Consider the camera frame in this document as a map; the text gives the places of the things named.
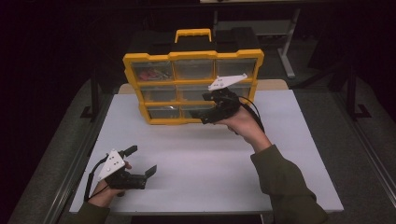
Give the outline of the aluminium frame rail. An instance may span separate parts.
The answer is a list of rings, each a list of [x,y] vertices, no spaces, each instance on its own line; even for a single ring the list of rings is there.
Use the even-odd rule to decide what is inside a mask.
[[[112,94],[102,94],[97,100],[89,96],[88,101],[83,103],[84,97],[79,96],[66,112],[62,125],[55,134],[55,143],[58,146],[54,147],[57,152],[53,162],[62,163],[54,169],[60,185],[55,191],[43,224],[57,224],[63,214],[67,213],[112,99]]]
[[[382,144],[375,135],[349,117],[341,117],[336,137],[337,188],[342,198],[356,196],[365,202],[396,207],[396,147]]]

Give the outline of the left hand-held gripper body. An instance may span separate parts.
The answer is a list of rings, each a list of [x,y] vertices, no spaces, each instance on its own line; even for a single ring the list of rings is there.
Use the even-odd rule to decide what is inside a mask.
[[[106,157],[98,180],[105,180],[112,189],[144,189],[147,182],[144,175],[129,173],[124,158],[119,151],[112,149]]]

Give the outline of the black metal stand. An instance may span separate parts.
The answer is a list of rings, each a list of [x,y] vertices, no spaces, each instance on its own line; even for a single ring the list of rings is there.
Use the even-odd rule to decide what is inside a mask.
[[[356,103],[356,89],[357,89],[357,74],[353,67],[350,67],[350,72],[347,79],[346,88],[346,112],[356,121],[360,118],[370,118],[371,114],[365,105]]]
[[[99,86],[96,77],[96,70],[91,73],[91,105],[85,106],[81,117],[83,119],[95,120],[99,113]]]

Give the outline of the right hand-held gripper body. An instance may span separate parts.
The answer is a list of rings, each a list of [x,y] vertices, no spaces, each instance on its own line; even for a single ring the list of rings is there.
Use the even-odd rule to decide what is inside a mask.
[[[219,99],[214,102],[215,107],[212,109],[214,115],[214,122],[232,117],[240,106],[239,97],[228,89],[229,86],[246,79],[246,74],[217,77],[215,81],[208,86],[209,92],[217,91]]]

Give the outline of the set of clear plastic drawers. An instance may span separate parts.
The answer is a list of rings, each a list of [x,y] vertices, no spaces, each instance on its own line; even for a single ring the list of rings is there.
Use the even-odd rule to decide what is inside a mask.
[[[134,85],[142,116],[151,124],[195,122],[191,110],[212,108],[213,101],[205,101],[202,94],[217,77],[246,74],[228,89],[239,98],[254,98],[257,71],[261,62],[255,58],[195,59],[157,62],[131,62],[131,84]],[[161,80],[142,81],[138,75],[155,70]]]

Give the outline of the yellow drawer organizer cabinet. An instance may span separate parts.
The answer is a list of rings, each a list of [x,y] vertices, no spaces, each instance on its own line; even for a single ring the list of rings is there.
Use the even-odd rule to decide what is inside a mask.
[[[161,33],[154,31],[137,32],[132,44],[123,56],[124,72],[131,84],[131,62],[157,62],[195,59],[242,59],[255,58],[263,62],[257,36],[249,27],[213,32],[209,29],[184,29]],[[252,104],[254,98],[239,98],[240,104]],[[201,122],[178,122],[185,124]]]

